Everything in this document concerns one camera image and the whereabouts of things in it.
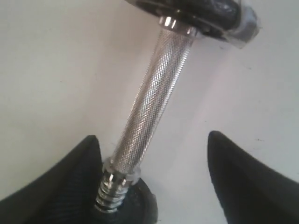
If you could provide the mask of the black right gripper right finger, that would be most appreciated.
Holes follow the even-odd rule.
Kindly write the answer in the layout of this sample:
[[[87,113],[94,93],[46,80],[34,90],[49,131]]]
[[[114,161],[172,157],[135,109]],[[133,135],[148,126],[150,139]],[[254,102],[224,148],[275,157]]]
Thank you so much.
[[[299,184],[266,166],[219,131],[207,141],[214,191],[229,224],[297,224]]]

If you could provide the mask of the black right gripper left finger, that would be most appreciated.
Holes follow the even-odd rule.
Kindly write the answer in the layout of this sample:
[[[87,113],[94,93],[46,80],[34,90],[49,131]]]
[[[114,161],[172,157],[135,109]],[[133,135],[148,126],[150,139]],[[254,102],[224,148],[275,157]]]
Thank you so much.
[[[101,177],[100,145],[85,137],[60,162],[0,202],[2,224],[89,224]]]

